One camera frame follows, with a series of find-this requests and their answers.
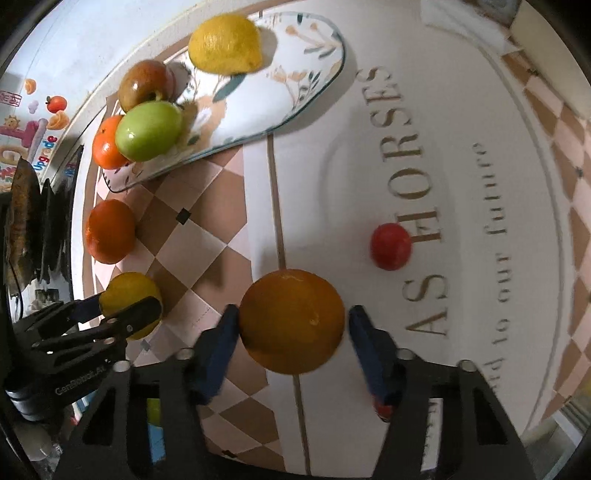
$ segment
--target green apple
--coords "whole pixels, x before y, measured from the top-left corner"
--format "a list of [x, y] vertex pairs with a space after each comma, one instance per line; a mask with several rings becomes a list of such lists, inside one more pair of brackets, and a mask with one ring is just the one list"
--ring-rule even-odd
[[119, 122], [115, 144], [125, 158], [148, 161], [170, 150], [182, 126], [182, 111], [172, 103], [140, 103]]

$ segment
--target robotic hand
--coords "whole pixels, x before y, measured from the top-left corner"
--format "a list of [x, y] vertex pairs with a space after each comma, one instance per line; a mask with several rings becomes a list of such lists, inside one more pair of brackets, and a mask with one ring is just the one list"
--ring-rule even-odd
[[[195, 405], [222, 385], [238, 340], [238, 308], [193, 348], [134, 368], [121, 360], [101, 383], [75, 428], [54, 480], [298, 480], [304, 475], [245, 465], [209, 453]], [[361, 306], [349, 312], [349, 333], [370, 392], [394, 414], [372, 479], [419, 480], [430, 398], [443, 399], [439, 461], [429, 478], [534, 480], [509, 418], [474, 363], [432, 364], [400, 349], [375, 329]], [[159, 398], [166, 458], [155, 468], [147, 427], [148, 398]]]
[[48, 419], [96, 390], [111, 366], [125, 359], [126, 338], [161, 314], [160, 302], [148, 297], [98, 327], [64, 335], [100, 315], [99, 295], [54, 303], [14, 324], [12, 370], [3, 388], [23, 418]]

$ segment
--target cherry tomato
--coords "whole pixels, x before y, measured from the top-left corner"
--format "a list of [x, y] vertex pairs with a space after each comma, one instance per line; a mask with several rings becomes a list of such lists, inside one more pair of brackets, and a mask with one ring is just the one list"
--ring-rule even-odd
[[371, 258], [383, 270], [398, 270], [410, 258], [413, 243], [410, 235], [399, 223], [385, 223], [371, 236]]
[[374, 410], [383, 422], [390, 423], [392, 413], [394, 413], [394, 407], [392, 405], [384, 405], [374, 397]]

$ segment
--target cable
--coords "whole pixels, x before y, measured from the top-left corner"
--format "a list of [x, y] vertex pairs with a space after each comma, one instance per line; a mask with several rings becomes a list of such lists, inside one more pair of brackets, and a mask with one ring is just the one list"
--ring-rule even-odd
[[12, 262], [10, 261], [10, 259], [7, 259], [7, 260], [8, 260], [8, 265], [10, 265], [10, 270], [12, 271], [12, 276], [13, 276], [13, 278], [14, 278], [14, 282], [15, 282], [15, 283], [16, 283], [16, 285], [17, 285], [18, 300], [19, 300], [19, 303], [21, 304], [21, 314], [19, 315], [18, 319], [19, 319], [19, 320], [22, 320], [22, 314], [23, 314], [23, 305], [24, 305], [24, 302], [23, 302], [23, 300], [22, 300], [21, 286], [20, 286], [20, 285], [19, 285], [19, 283], [18, 283], [17, 274], [16, 274], [16, 272], [14, 271], [14, 267], [12, 266]]

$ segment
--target green object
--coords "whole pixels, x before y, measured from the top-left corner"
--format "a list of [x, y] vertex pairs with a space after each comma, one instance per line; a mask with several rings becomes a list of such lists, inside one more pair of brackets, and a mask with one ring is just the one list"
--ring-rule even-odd
[[148, 161], [166, 153], [177, 141], [183, 126], [181, 109], [170, 102], [140, 103], [119, 123], [115, 144], [131, 161]]
[[146, 406], [148, 409], [148, 423], [160, 427], [160, 399], [148, 398]]
[[220, 102], [224, 100], [228, 95], [230, 95], [234, 90], [238, 88], [238, 86], [244, 81], [246, 75], [244, 73], [239, 73], [237, 75], [232, 75], [230, 81], [225, 84], [222, 88], [220, 88], [217, 93], [213, 96], [213, 103]]

